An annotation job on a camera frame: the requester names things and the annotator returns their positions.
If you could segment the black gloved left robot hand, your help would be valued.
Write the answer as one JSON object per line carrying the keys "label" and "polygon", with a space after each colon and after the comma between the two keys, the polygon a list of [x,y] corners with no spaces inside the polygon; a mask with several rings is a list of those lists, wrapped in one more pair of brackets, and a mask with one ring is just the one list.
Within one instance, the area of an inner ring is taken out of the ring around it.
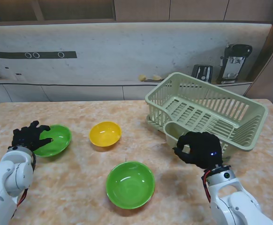
{"label": "black gloved left robot hand", "polygon": [[24,147],[34,152],[40,147],[51,143],[52,138],[40,139],[40,134],[43,131],[50,131],[50,127],[47,125],[39,126],[37,120],[33,121],[28,127],[13,130],[13,139],[9,149],[16,150],[18,147]]}

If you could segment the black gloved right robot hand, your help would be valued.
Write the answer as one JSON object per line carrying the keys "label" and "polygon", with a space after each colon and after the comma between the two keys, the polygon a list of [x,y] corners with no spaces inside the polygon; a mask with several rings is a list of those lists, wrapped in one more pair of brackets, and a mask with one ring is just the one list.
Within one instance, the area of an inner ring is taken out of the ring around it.
{"label": "black gloved right robot hand", "polygon": [[201,169],[223,164],[220,140],[208,132],[188,132],[180,136],[173,150],[183,162]]}

